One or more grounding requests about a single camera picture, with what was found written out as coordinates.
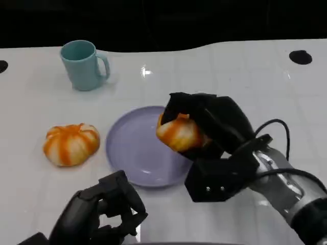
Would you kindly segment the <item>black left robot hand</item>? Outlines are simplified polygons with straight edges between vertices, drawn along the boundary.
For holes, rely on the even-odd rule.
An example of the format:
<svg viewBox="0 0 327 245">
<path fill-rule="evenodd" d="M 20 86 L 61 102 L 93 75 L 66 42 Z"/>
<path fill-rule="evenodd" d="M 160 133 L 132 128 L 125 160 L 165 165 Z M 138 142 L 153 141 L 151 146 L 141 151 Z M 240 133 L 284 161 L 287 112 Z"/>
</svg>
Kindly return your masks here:
<svg viewBox="0 0 327 245">
<path fill-rule="evenodd" d="M 119 170 L 77 191 L 59 216 L 50 244 L 122 244 L 148 216 L 145 206 Z"/>
</svg>

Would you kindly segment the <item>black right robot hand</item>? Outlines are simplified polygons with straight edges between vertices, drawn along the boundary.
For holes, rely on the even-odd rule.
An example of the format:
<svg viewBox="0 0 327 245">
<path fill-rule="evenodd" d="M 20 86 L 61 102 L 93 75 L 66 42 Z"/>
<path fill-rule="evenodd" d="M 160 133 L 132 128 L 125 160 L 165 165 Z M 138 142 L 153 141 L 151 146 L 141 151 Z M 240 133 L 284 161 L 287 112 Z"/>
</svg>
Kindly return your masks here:
<svg viewBox="0 0 327 245">
<path fill-rule="evenodd" d="M 157 123 L 156 135 L 191 161 L 220 159 L 255 137 L 238 104 L 228 96 L 175 92 Z"/>
</svg>

